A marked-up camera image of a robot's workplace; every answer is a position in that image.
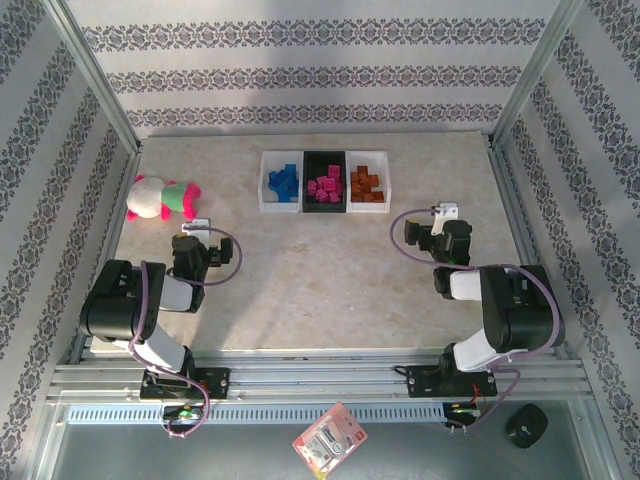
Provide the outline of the white plastic bin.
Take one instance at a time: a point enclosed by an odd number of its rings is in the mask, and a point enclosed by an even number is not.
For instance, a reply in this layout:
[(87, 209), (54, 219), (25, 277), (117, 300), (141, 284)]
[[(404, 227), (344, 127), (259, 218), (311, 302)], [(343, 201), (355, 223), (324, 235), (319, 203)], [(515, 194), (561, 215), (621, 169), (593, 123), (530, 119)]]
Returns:
[[(377, 188), (384, 193), (385, 201), (352, 202), (351, 201), (351, 173), (357, 172), (357, 166), (366, 165), (369, 175), (379, 176), (380, 184)], [(391, 178), (389, 173), (388, 156), (385, 151), (348, 150), (346, 152), (346, 212), (353, 214), (371, 213), (382, 214), (390, 211)]]
[[(271, 171), (285, 171), (286, 164), (297, 166), (297, 183), (299, 184), (299, 197), (292, 198), (291, 202), (280, 203), (277, 191), (271, 190), (268, 186), (269, 173)], [(260, 179), (258, 184), (258, 199), (261, 212), (266, 213), (296, 213), (301, 210), (303, 194), (303, 152), (302, 151), (264, 151), (261, 156)]]

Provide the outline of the white pink green plush toy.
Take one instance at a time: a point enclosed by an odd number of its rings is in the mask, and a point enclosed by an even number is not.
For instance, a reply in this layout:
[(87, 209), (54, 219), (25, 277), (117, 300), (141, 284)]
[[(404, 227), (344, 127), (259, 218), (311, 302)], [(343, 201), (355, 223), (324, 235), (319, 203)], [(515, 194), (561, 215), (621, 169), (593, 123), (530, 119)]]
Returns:
[(200, 196), (201, 189), (193, 182), (165, 182), (158, 177), (138, 175), (126, 198), (126, 219), (160, 217), (167, 222), (172, 213), (177, 213), (192, 221), (197, 215), (195, 203)]

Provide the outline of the black plastic bin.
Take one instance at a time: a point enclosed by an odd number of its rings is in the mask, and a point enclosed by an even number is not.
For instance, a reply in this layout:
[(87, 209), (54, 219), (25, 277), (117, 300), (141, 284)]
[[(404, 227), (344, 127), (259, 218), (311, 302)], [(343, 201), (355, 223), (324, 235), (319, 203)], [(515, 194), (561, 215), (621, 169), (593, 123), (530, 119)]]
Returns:
[[(344, 194), (340, 203), (320, 203), (316, 198), (307, 195), (307, 185), (315, 183), (319, 176), (328, 176), (328, 166), (339, 165), (340, 177), (336, 183), (344, 185)], [(305, 151), (303, 155), (303, 198), (302, 211), (304, 213), (345, 213), (346, 212), (346, 153), (344, 151)]]

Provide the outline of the small connector circuit board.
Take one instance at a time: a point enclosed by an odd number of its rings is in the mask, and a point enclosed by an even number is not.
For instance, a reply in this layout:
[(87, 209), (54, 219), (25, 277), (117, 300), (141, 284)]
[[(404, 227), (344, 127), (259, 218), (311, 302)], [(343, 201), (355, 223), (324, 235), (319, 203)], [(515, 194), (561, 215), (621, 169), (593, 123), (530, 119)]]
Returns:
[(481, 408), (475, 403), (470, 402), (456, 402), (456, 403), (444, 403), (444, 412), (446, 416), (451, 415), (468, 415), (474, 418), (481, 416)]
[(196, 422), (202, 417), (200, 406), (169, 405), (163, 410), (162, 420), (165, 422)]

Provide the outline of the black rounded square device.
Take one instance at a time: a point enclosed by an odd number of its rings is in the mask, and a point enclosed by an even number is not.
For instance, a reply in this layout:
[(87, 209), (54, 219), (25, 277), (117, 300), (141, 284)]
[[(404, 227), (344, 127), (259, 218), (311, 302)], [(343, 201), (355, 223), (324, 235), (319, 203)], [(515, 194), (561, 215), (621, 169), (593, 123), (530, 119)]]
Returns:
[(545, 412), (539, 406), (528, 403), (509, 418), (505, 432), (516, 447), (528, 449), (542, 437), (548, 424)]

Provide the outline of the pink blister pack card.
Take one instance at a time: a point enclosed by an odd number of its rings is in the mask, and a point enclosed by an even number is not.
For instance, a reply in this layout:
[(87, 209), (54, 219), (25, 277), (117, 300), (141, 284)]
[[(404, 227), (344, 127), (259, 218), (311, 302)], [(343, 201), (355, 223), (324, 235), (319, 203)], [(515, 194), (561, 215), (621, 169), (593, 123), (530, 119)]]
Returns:
[(327, 480), (367, 438), (356, 418), (337, 402), (297, 437), (292, 447), (316, 480)]

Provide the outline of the aluminium side rail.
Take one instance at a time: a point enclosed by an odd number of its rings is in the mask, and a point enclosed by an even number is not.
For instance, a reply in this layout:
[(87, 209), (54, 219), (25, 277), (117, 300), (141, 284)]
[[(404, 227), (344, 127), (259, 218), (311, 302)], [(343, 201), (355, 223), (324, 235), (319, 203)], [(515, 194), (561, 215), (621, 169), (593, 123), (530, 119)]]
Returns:
[[(120, 178), (120, 184), (117, 192), (117, 196), (114, 198), (111, 205), (111, 213), (102, 237), (102, 244), (99, 251), (99, 255), (96, 259), (94, 269), (89, 277), (88, 290), (85, 296), (81, 299), (80, 306), (84, 305), (84, 302), (91, 293), (93, 286), (98, 279), (100, 272), (107, 260), (114, 256), (117, 250), (117, 245), (121, 235), (121, 229), (125, 221), (126, 216), (126, 196), (128, 189), (134, 181), (134, 177), (139, 169), (139, 163), (143, 153), (143, 146), (139, 145), (134, 153), (132, 153), (127, 161), (126, 168), (122, 172)], [(86, 344), (87, 335), (82, 332), (80, 325), (77, 325), (73, 331), (71, 343), (62, 357), (62, 365), (74, 365), (78, 364), (82, 359), (83, 351)]]
[(487, 155), (504, 207), (505, 215), (521, 264), (540, 264), (542, 259), (531, 230), (526, 209), (522, 206), (517, 182), (509, 175), (509, 165), (502, 151), (486, 139)]

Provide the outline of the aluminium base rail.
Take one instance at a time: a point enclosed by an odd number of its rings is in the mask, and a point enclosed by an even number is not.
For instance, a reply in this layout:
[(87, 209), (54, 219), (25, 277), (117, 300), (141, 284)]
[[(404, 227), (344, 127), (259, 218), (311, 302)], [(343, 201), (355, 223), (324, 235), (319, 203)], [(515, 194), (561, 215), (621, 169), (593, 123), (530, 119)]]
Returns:
[[(196, 363), (230, 369), (231, 403), (303, 403), (407, 400), (397, 366), (433, 365), (433, 349), (240, 350), (201, 352)], [(593, 398), (582, 361), (543, 353), (513, 360), (521, 378), (509, 398)], [(143, 368), (116, 352), (89, 352), (77, 364), (59, 365), (48, 388), (49, 402), (118, 403), (139, 399)]]

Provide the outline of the aluminium frame post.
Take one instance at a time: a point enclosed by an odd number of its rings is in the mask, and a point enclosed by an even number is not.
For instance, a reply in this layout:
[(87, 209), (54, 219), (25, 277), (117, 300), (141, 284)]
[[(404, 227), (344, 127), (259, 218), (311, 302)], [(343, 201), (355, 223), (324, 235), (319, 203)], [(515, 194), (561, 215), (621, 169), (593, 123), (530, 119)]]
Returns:
[(583, 3), (584, 0), (559, 0), (496, 126), (488, 135), (489, 145), (493, 149), (504, 143), (518, 114)]
[(106, 74), (65, 0), (39, 0), (53, 20), (62, 41), (104, 109), (110, 123), (129, 153), (137, 153), (140, 140), (129, 122)]

